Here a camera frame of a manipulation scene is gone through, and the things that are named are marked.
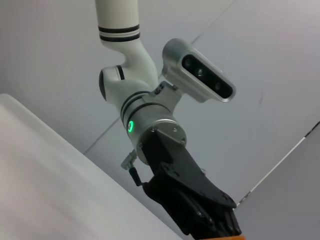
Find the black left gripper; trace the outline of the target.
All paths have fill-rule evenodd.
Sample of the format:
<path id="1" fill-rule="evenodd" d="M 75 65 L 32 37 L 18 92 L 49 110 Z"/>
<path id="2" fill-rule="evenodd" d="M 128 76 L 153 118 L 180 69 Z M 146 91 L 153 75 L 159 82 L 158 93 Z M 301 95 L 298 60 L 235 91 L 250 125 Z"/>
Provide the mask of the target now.
<path id="1" fill-rule="evenodd" d="M 236 203 L 202 172 L 187 149 L 159 132 L 152 132 L 142 152 L 153 172 L 143 184 L 146 195 L 160 204 L 185 235 L 232 237 L 242 231 Z"/>

